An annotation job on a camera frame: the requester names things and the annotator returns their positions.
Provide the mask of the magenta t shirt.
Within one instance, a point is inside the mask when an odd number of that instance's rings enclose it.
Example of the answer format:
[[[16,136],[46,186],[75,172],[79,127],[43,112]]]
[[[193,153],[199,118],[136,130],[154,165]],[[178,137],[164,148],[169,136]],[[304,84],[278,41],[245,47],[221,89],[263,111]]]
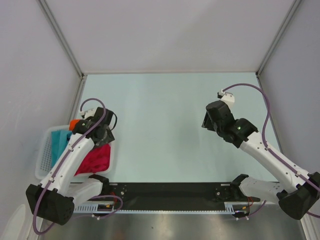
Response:
[[[95,148],[86,155],[74,175],[104,172],[110,167],[110,159],[111,146],[109,144]]]

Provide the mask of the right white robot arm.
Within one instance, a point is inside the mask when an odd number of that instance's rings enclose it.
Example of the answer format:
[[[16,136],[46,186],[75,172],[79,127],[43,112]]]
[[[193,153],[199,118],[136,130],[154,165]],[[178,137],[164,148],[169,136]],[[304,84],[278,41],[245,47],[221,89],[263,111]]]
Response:
[[[248,196],[278,204],[289,217],[301,220],[320,198],[319,172],[309,173],[272,146],[264,145],[257,127],[245,118],[235,119],[225,102],[211,102],[205,110],[203,128],[249,154],[277,179],[269,182],[239,175],[230,188],[231,196],[237,201]]]

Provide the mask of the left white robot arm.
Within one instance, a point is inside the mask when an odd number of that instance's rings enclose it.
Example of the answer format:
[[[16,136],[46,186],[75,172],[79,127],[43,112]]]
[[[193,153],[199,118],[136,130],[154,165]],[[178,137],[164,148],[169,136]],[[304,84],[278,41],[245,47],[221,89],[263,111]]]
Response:
[[[94,197],[105,200],[110,196],[109,179],[98,174],[73,188],[70,184],[89,152],[114,141],[109,127],[113,114],[104,107],[84,112],[54,167],[38,185],[28,186],[25,194],[34,220],[42,218],[62,226],[79,205]]]

